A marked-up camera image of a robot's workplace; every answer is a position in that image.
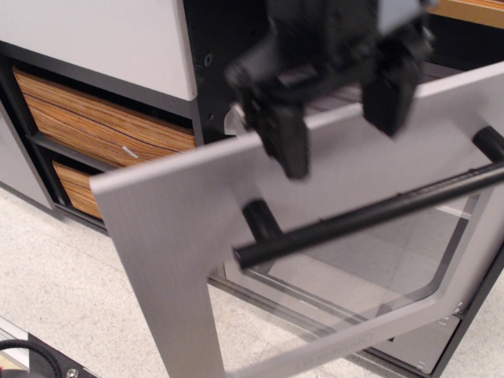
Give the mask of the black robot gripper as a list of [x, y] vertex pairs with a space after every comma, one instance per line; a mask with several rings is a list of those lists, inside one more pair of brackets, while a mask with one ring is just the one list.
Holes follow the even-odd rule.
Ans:
[[309, 173], [303, 104], [361, 85], [365, 119], [388, 136], [406, 122], [433, 1], [268, 1], [269, 30], [225, 72], [267, 155], [287, 178]]

